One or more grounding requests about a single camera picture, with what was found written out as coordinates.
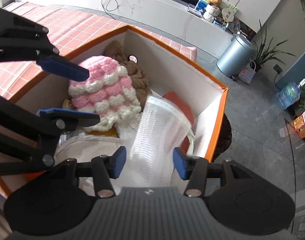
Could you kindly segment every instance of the pink checkered bedsheet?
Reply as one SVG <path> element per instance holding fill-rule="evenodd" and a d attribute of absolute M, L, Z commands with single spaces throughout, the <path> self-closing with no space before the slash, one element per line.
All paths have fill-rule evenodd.
<path fill-rule="evenodd" d="M 5 9 L 47 27 L 50 42 L 59 49 L 62 56 L 92 39 L 127 25 L 99 15 L 32 3 L 15 2 Z M 142 28 L 138 29 L 170 45 L 192 61 L 196 61 L 196 48 L 183 46 Z M 6 99 L 11 98 L 41 71 L 41 68 L 33 62 L 0 63 L 0 95 Z"/>

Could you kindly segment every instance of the woven basket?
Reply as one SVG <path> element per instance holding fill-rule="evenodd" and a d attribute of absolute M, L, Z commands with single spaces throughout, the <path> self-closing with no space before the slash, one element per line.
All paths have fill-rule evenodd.
<path fill-rule="evenodd" d="M 250 84 L 254 75 L 256 74 L 256 63 L 253 60 L 250 60 L 242 71 L 238 74 L 239 80 L 245 84 Z"/>

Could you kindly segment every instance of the cardboard box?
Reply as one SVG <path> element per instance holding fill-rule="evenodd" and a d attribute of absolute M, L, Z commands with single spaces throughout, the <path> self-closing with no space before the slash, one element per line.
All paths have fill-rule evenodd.
<path fill-rule="evenodd" d="M 195 115 L 194 155 L 211 161 L 222 124 L 227 87 L 175 49 L 129 25 L 86 43 L 66 58 L 78 64 L 91 56 L 102 55 L 113 40 L 123 44 L 126 57 L 137 58 L 153 91 L 159 95 L 175 91 L 191 107 Z M 68 80 L 41 72 L 18 92 L 16 104 L 35 114 L 39 109 L 61 107 L 66 97 Z M 21 175 L 3 180 L 11 192 L 23 185 Z M 179 184 L 182 181 L 175 174 L 173 186 L 184 188 L 186 183 Z"/>
<path fill-rule="evenodd" d="M 305 112 L 294 120 L 293 128 L 300 139 L 305 138 Z"/>

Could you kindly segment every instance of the pink and white knitted hat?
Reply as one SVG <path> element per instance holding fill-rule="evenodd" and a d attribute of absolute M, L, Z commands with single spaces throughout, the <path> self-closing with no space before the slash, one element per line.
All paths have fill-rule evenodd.
<path fill-rule="evenodd" d="M 68 94 L 78 111 L 95 112 L 100 116 L 100 123 L 84 128 L 86 131 L 107 131 L 114 123 L 131 120 L 140 113 L 140 103 L 131 86 L 131 78 L 118 61 L 94 56 L 80 66 L 88 69 L 90 76 L 83 82 L 70 80 Z"/>

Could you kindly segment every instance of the metal pivot screw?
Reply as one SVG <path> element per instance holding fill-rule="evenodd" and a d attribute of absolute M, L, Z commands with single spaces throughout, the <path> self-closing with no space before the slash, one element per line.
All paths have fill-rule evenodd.
<path fill-rule="evenodd" d="M 53 53 L 59 54 L 59 50 L 56 47 L 53 47 Z"/>
<path fill-rule="evenodd" d="M 54 164 L 54 159 L 53 157 L 51 157 L 49 154 L 45 154 L 43 156 L 43 163 L 46 165 L 46 166 L 52 166 Z"/>
<path fill-rule="evenodd" d="M 188 197 L 199 197 L 201 195 L 201 191 L 199 189 L 189 189 L 186 191 L 186 195 Z"/>
<path fill-rule="evenodd" d="M 148 196 L 150 196 L 152 193 L 154 193 L 154 191 L 151 188 L 149 188 L 149 189 L 146 189 L 144 191 L 144 193 L 147 194 Z"/>
<path fill-rule="evenodd" d="M 61 119 L 58 119 L 57 121 L 56 121 L 56 125 L 57 125 L 57 127 L 59 128 L 59 129 L 64 129 L 65 128 L 65 122 L 63 121 L 63 120 L 61 120 Z"/>
<path fill-rule="evenodd" d="M 114 192 L 110 189 L 102 189 L 97 192 L 97 195 L 101 198 L 110 198 L 114 195 Z"/>

